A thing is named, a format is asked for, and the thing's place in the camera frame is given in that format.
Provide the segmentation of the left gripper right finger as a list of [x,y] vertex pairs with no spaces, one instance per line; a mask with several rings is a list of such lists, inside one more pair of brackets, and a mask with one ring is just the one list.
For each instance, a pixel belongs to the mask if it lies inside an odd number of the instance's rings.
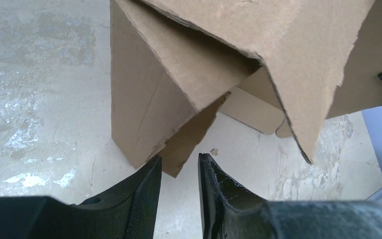
[[382,206],[372,201],[269,201],[198,156],[205,239],[382,239]]

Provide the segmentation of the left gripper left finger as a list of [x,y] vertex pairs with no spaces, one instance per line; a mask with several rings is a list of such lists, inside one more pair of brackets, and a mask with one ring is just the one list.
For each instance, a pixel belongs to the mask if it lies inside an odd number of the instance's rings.
[[49,196],[0,197],[0,239],[151,239],[162,159],[80,204]]

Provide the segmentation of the brown cardboard box sheet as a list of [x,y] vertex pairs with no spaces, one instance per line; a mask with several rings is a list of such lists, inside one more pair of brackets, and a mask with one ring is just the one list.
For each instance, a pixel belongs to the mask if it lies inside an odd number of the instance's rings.
[[217,112],[293,137],[382,106],[382,0],[112,0],[111,137],[176,177]]

